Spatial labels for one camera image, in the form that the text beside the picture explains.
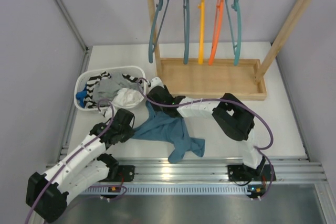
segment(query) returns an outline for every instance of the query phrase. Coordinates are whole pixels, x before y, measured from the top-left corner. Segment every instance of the wooden rod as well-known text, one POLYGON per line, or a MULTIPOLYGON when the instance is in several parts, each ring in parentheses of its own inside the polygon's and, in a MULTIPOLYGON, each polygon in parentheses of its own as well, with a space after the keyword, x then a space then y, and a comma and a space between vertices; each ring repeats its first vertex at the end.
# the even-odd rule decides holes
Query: wooden rod
MULTIPOLYGON (((150 23, 151 23, 151 27, 152 27, 153 21, 154 21, 154 16, 155 16, 155 2, 154 2, 154 0, 147 0, 147 3, 148 3, 149 19, 150 19, 150 23)), ((158 77, 161 77, 162 65, 161 65, 161 58, 160 58, 159 42, 156 41, 157 40, 156 35, 157 35, 157 29, 155 27, 153 40, 154 40, 154 42, 156 42, 156 46, 155 46, 155 50, 154 50, 155 64, 156 64, 156 75, 158 77)))
POLYGON ((258 69, 256 73, 255 79, 257 83, 261 81, 267 69, 272 64, 272 62, 275 60, 279 51, 281 50, 281 48, 287 41, 290 33, 293 31, 295 25, 298 23, 302 14, 307 9, 310 1, 311 0, 297 0, 296 1, 294 7, 292 8, 286 21, 284 22, 280 32, 278 33, 275 41, 273 42, 271 49, 268 51, 263 63, 261 64, 260 68, 258 69))

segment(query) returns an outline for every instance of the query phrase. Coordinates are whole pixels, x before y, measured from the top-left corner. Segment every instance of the teal hanger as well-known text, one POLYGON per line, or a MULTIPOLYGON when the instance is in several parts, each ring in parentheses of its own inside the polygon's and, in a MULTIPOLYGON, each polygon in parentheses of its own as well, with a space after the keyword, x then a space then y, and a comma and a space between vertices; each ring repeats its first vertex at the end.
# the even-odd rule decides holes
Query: teal hanger
POLYGON ((232 28, 232 22, 231 22, 231 17, 230 17, 230 12, 229 12, 229 7, 227 4, 227 0, 225 0, 225 7, 227 11, 227 17, 229 20, 230 24, 230 32, 231 32, 231 39, 232 39, 232 45, 233 45, 233 52, 235 54, 235 61, 234 65, 238 65, 239 63, 239 57, 240 57, 240 47, 242 43, 242 21, 241 21, 241 15, 240 15, 240 7, 239 7, 239 0, 233 0, 233 4, 231 5, 231 8, 237 12, 237 22, 238 22, 238 34, 237 34, 237 43, 235 43, 235 37, 233 35, 233 28, 232 28))
POLYGON ((154 41, 154 32, 155 32, 156 21, 157 21, 158 15, 159 15, 159 11, 162 10, 163 0, 159 0, 159 3, 156 5, 156 11, 155 11, 153 24, 152 24, 151 35, 150 35, 150 38, 149 38, 149 47, 148 47, 148 61, 149 61, 149 63, 153 63, 153 53, 154 53, 154 50, 156 48, 156 44, 159 41, 159 36, 160 36, 160 32, 161 32, 161 28, 162 28, 162 25, 163 25, 164 18, 166 16, 168 4, 169 4, 169 0, 167 0, 166 8, 165 8, 163 16, 162 16, 159 31, 157 32, 156 41, 154 41))
POLYGON ((189 37, 190 37, 190 5, 189 5, 189 0, 183 0, 183 28, 184 28, 183 63, 187 64, 188 59, 189 59, 189 37))

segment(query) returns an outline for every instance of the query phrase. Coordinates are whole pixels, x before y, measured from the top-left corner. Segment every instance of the white plastic basket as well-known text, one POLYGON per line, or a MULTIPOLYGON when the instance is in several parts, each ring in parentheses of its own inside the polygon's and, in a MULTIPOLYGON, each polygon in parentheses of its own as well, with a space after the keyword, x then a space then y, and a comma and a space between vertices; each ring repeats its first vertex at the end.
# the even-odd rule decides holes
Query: white plastic basket
MULTIPOLYGON (((96 111, 96 110, 98 110, 97 108, 94 108, 94 109, 82 108, 79 105, 79 101, 76 99, 76 94, 77 94, 77 92, 80 92, 85 88, 85 85, 86 85, 87 81, 90 79, 90 77, 95 76, 97 74, 100 74, 104 71, 106 71, 110 74, 124 73, 124 74, 129 74, 133 77, 146 78, 145 72, 137 66, 125 66, 125 67, 117 67, 117 68, 103 68, 103 69, 96 69, 96 70, 90 70, 90 71, 84 72, 78 77, 77 82, 76 82, 76 86, 75 86, 75 91, 74 91, 74 95, 73 95, 73 102, 75 103, 76 108, 78 108, 79 110, 82 110, 82 111, 96 111)), ((146 94, 146 85, 144 85, 144 93, 146 94)), ((143 98, 136 105, 131 105, 131 106, 120 106, 118 104, 115 104, 113 101, 111 101, 111 103, 118 108, 131 109, 131 108, 136 107, 142 100, 143 100, 143 98)))

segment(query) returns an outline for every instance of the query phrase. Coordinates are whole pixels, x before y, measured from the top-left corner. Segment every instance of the clothing rack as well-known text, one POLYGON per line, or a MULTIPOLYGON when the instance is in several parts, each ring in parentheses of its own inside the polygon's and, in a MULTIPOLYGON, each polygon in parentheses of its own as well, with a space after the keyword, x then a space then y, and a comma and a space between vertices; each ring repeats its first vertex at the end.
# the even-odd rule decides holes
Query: clothing rack
MULTIPOLYGON (((147 1, 152 25, 155 3, 154 0, 147 1)), ((262 63, 259 59, 241 59, 239 64, 234 66, 231 59, 215 59, 214 64, 208 66, 207 64, 198 65, 197 59, 189 59, 189 63, 184 65, 182 58, 161 58, 155 28, 156 73, 173 95, 207 98, 221 97, 225 92, 231 92, 243 100, 264 100, 267 96, 264 74, 287 41, 310 1, 296 1, 262 63)))

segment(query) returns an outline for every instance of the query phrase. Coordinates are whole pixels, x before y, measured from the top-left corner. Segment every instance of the blue cloth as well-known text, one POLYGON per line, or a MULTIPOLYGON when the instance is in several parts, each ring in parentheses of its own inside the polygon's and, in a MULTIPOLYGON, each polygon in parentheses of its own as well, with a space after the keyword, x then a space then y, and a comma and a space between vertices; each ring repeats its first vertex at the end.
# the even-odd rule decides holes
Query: blue cloth
POLYGON ((82 107, 82 108, 85 108, 85 105, 84 105, 84 99, 87 95, 87 90, 86 90, 86 85, 85 85, 85 88, 83 89, 83 91, 80 91, 80 92, 77 92, 76 94, 76 99, 79 101, 79 105, 82 107))
POLYGON ((203 157, 204 139, 190 137, 183 118, 171 118, 162 111, 155 112, 150 102, 146 102, 146 107, 149 118, 134 129, 135 135, 132 138, 172 143, 175 150, 168 157, 170 163, 181 161, 187 151, 203 157))

